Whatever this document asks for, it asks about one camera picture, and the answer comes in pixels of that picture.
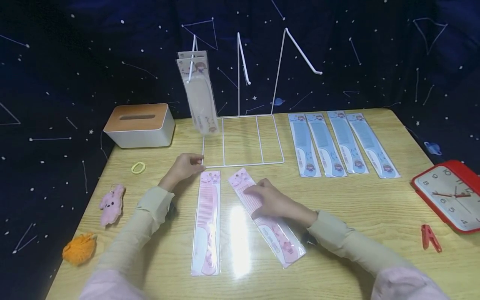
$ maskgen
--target wooden table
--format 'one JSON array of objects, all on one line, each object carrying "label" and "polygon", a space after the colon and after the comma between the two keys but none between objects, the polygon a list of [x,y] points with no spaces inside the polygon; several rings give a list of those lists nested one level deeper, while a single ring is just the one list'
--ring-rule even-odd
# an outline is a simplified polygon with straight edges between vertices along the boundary
[{"label": "wooden table", "polygon": [[[477,299],[480,285],[475,278],[479,274],[480,234],[456,234],[415,194],[409,180],[432,163],[392,111],[349,111],[352,112],[365,115],[401,178],[379,179],[363,151],[370,174],[349,174],[346,178],[301,178],[286,114],[276,115],[285,163],[247,167],[247,171],[254,180],[268,177],[296,201],[335,214],[370,238],[392,248],[428,274],[451,298]],[[271,119],[259,119],[266,161],[281,159]],[[115,147],[76,232],[92,231],[98,235],[95,256],[80,267],[63,262],[48,299],[76,299],[101,253],[127,222],[143,193],[157,185],[178,154],[201,153],[202,139],[193,129],[192,120],[176,120],[176,124],[170,147]],[[206,164],[222,163],[221,145],[221,135],[207,138]],[[226,120],[225,145],[228,164],[261,161],[255,118]],[[141,175],[133,175],[130,168],[138,161],[146,163],[146,170]],[[143,289],[151,299],[370,298],[371,276],[357,265],[337,259],[322,249],[307,246],[307,254],[283,270],[228,184],[227,179],[238,169],[220,169],[220,275],[190,276],[199,187],[199,179],[195,178],[177,187],[177,217],[163,224],[145,247]],[[98,204],[113,183],[122,183],[127,188],[123,216],[116,226],[105,230],[99,224],[101,211]],[[443,253],[438,254],[432,246],[423,250],[422,224],[431,225]]]}]

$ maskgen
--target beige sleeve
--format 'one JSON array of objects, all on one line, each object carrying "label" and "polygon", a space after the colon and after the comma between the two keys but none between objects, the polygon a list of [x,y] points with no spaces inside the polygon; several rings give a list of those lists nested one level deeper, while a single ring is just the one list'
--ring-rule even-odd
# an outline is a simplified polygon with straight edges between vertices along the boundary
[{"label": "beige sleeve", "polygon": [[140,250],[165,222],[174,196],[158,186],[149,189],[138,202],[130,220],[100,257],[96,270],[113,269],[128,275]]},{"label": "beige sleeve", "polygon": [[317,213],[318,218],[308,231],[335,255],[358,263],[374,276],[390,267],[414,267],[388,247],[348,227],[337,217],[321,210]]}]

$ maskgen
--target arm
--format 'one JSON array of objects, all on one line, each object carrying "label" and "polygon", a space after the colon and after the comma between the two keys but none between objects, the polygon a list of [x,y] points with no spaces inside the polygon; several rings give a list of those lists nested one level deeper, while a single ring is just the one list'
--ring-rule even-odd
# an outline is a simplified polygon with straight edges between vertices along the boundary
[{"label": "arm", "polygon": [[440,288],[409,261],[369,239],[325,211],[313,211],[282,194],[263,179],[245,190],[256,194],[263,206],[252,214],[288,217],[305,226],[330,252],[358,263],[376,277],[372,299],[448,299]]},{"label": "arm", "polygon": [[88,280],[80,299],[118,296],[143,299],[141,291],[126,279],[143,246],[165,222],[171,192],[183,179],[204,170],[203,156],[180,155],[158,186],[149,189],[138,202],[132,217],[102,254],[95,272]]}]

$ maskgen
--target wooden lid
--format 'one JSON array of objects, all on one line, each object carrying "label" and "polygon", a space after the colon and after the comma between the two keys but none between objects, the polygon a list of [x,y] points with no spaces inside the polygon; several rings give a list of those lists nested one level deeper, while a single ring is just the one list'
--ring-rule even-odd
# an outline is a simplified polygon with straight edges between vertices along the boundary
[{"label": "wooden lid", "polygon": [[162,128],[168,104],[120,105],[113,109],[104,132]]}]

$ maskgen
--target pink sleeve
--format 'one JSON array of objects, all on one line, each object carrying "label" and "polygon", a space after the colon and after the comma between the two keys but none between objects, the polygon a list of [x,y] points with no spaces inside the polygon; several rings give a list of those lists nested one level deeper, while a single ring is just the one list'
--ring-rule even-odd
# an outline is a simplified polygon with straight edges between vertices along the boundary
[{"label": "pink sleeve", "polygon": [[119,271],[99,270],[88,279],[80,300],[113,300],[130,299],[145,300],[146,296],[139,289],[128,282]]},{"label": "pink sleeve", "polygon": [[395,267],[381,271],[373,285],[372,300],[447,300],[442,290],[417,269]]}]

